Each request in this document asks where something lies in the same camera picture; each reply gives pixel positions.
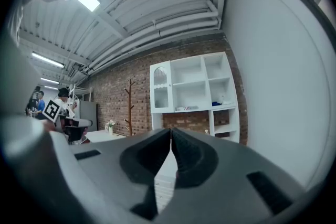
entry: white table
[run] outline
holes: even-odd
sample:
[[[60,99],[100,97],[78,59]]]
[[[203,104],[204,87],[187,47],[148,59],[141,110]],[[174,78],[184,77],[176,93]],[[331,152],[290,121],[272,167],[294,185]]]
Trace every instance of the white table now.
[[[91,143],[99,143],[124,138],[125,136],[119,134],[110,135],[109,132],[101,130],[101,131],[89,132],[85,135],[85,137],[88,140],[90,140]]]

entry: rectangular ceiling light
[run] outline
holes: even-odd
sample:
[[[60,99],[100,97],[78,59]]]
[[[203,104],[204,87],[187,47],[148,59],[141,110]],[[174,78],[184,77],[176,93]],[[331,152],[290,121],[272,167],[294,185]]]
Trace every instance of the rectangular ceiling light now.
[[[48,62],[48,63],[51,63],[51,64],[53,64],[55,66],[58,66],[60,68],[64,68],[64,65],[62,63],[53,61],[53,60],[51,60],[49,58],[46,58],[46,57],[44,57],[44,56],[42,56],[40,54],[35,53],[35,52],[33,52],[31,55],[33,55],[34,57],[36,57],[36,58],[38,58],[40,60],[43,60],[43,61]]]
[[[58,90],[57,88],[49,87],[49,86],[44,86],[44,88],[53,89],[53,90]]]
[[[55,81],[55,80],[44,79],[44,78],[41,78],[41,79],[44,80],[44,81],[48,81],[48,82],[54,83],[54,84],[59,84],[59,82]]]
[[[99,6],[98,0],[78,0],[80,3],[82,3],[86,8],[88,8],[90,11],[94,11]]]

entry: ceiling pipe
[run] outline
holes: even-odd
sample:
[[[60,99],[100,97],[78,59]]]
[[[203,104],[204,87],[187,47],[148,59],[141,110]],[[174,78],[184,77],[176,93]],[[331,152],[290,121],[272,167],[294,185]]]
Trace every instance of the ceiling pipe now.
[[[192,24],[187,24],[187,25],[182,25],[182,26],[177,26],[174,27],[172,29],[168,29],[165,31],[161,31],[158,33],[155,33],[151,36],[145,37],[143,39],[138,40],[137,42],[134,42],[132,44],[127,45],[126,47],[124,47],[123,49],[121,49],[120,51],[118,51],[117,53],[112,54],[111,56],[109,56],[108,58],[106,58],[104,61],[102,61],[101,63],[99,63],[95,69],[92,69],[89,74],[92,74],[93,72],[97,72],[98,70],[100,70],[101,68],[104,67],[105,64],[107,64],[109,61],[114,60],[114,57],[116,57],[117,55],[119,55],[120,53],[124,53],[129,51],[132,48],[135,48],[136,46],[152,41],[156,38],[160,38],[160,37],[165,37],[171,34],[175,34],[178,32],[182,32],[182,31],[186,31],[189,29],[194,29],[194,28],[201,28],[201,27],[209,27],[209,26],[214,26],[218,24],[218,20],[214,19],[214,20],[210,20],[210,21],[206,21],[206,22],[199,22],[199,23],[192,23]]]
[[[99,63],[103,58],[105,58],[106,56],[110,55],[111,53],[113,53],[114,51],[116,51],[117,49],[119,49],[120,47],[124,46],[125,44],[132,42],[144,35],[149,34],[150,32],[156,31],[156,30],[160,30],[164,27],[168,27],[168,26],[172,26],[175,24],[179,24],[179,23],[184,23],[190,20],[197,20],[197,19],[203,19],[203,18],[211,18],[211,17],[217,17],[218,16],[218,10],[215,7],[215,5],[210,1],[207,0],[206,1],[211,12],[204,12],[204,13],[197,13],[197,14],[191,14],[191,15],[186,15],[186,16],[181,16],[178,18],[174,18],[171,20],[167,20],[165,22],[162,23],[158,23],[156,25],[150,26],[148,28],[145,28],[137,33],[135,33],[134,35],[125,38],[124,40],[122,40],[121,42],[119,42],[118,44],[114,45],[113,47],[111,47],[110,49],[108,49],[106,52],[104,52],[101,56],[99,56],[96,60],[94,60],[88,68],[85,69],[85,71],[88,71],[89,68],[94,67],[97,63]]]

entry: black rectangular slot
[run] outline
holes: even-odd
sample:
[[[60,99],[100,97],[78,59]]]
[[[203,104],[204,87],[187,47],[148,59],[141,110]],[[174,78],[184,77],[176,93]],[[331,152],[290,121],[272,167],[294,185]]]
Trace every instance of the black rectangular slot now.
[[[251,173],[247,178],[274,215],[292,204],[291,200],[264,173]]]
[[[98,150],[86,151],[81,153],[76,153],[75,158],[80,161],[81,159],[87,159],[101,154]]]

